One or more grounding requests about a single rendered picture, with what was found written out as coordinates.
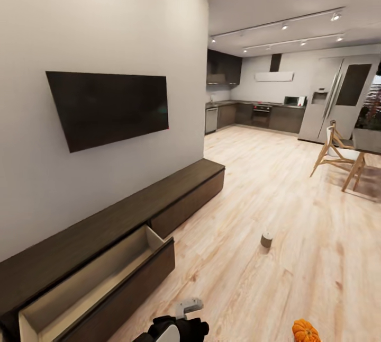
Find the pillar candle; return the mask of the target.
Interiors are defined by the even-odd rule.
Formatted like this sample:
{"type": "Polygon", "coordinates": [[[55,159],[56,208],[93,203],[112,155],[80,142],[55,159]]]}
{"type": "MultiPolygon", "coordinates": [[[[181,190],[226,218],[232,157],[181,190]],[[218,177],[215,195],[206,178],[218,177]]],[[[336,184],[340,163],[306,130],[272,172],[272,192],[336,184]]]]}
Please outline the pillar candle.
{"type": "Polygon", "coordinates": [[[261,237],[261,241],[260,243],[265,246],[265,247],[270,247],[271,246],[271,243],[273,241],[273,236],[270,232],[268,231],[264,231],[262,233],[262,237],[261,237]]]}

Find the pumpkin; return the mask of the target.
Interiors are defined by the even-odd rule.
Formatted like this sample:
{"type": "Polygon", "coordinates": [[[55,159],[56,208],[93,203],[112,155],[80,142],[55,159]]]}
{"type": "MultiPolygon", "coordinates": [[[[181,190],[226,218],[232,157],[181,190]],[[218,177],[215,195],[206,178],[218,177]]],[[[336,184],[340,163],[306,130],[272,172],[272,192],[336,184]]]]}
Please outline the pumpkin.
{"type": "Polygon", "coordinates": [[[304,319],[295,320],[292,331],[297,342],[320,342],[317,330],[304,319]]]}

